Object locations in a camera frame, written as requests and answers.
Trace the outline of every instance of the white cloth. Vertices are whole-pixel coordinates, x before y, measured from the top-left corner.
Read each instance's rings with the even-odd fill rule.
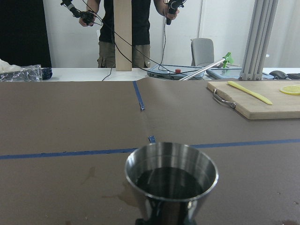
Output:
[[[14,71],[21,71],[21,67],[16,65],[10,65],[8,62],[5,62],[0,59],[0,73],[7,73],[7,72],[14,72]]]

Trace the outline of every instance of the cargo shorts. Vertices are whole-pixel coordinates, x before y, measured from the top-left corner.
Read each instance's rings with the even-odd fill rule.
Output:
[[[132,48],[132,68],[150,68],[149,58],[150,45],[135,45],[134,48]],[[98,68],[115,68],[115,63],[115,48],[113,43],[99,41]]]

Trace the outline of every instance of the green clamp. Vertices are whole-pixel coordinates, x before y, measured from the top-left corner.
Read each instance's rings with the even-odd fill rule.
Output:
[[[226,56],[223,57],[223,68],[226,67],[227,63],[233,64],[233,58],[231,57],[231,52],[227,53]]]

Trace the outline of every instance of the stainless steel cup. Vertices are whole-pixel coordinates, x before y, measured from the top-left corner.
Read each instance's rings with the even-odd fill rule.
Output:
[[[214,162],[203,152],[178,143],[151,143],[126,160],[125,174],[144,224],[191,225],[218,181]]]

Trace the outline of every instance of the wooden cutting board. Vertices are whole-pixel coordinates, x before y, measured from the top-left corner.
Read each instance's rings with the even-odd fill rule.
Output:
[[[249,95],[227,82],[208,82],[207,88],[217,89],[226,101],[235,102],[236,110],[249,120],[300,118],[300,95],[287,95],[279,91],[288,85],[300,85],[300,81],[236,81],[243,87],[268,98],[273,105]]]

